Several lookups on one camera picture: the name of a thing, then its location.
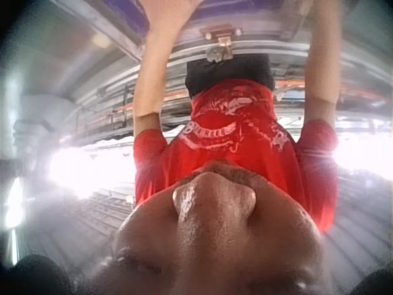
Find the man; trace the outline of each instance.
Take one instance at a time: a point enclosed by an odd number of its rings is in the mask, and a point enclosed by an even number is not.
[[[139,206],[120,229],[114,261],[96,280],[106,286],[101,290],[326,294],[320,232],[333,220],[337,197],[331,155],[340,88],[338,0],[314,3],[298,143],[275,120],[267,59],[235,56],[189,65],[191,122],[169,145],[160,124],[166,64],[201,1],[141,2],[150,31],[133,102]]]

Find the metal latch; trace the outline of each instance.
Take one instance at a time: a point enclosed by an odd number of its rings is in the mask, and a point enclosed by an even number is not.
[[[232,53],[232,37],[241,36],[241,29],[232,26],[218,26],[201,30],[206,40],[217,40],[219,46],[211,47],[206,51],[208,61],[219,63],[223,60],[231,60]]]

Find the ceiling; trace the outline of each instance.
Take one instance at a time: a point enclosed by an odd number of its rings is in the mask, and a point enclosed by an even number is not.
[[[241,30],[232,37],[234,54],[269,53],[278,90],[296,85],[276,111],[301,118],[308,8],[308,0],[205,1],[169,61],[164,129],[189,120],[186,62],[206,58],[217,46],[204,33],[216,25]],[[338,119],[360,129],[381,119],[388,132],[392,18],[376,1],[347,1],[345,11]],[[133,89],[147,28],[140,6],[129,0],[41,1],[21,16],[7,39],[2,73],[1,159],[132,135]]]

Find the red shirt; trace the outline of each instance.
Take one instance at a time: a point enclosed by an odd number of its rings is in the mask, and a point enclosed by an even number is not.
[[[216,84],[192,100],[191,121],[168,145],[161,131],[134,142],[136,203],[172,186],[214,159],[228,159],[287,192],[321,231],[333,221],[337,199],[337,146],[322,120],[304,125],[298,143],[280,126],[273,95],[247,80]]]

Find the hand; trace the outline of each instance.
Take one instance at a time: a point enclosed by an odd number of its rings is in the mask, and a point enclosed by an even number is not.
[[[150,31],[176,37],[203,0],[140,0]]]

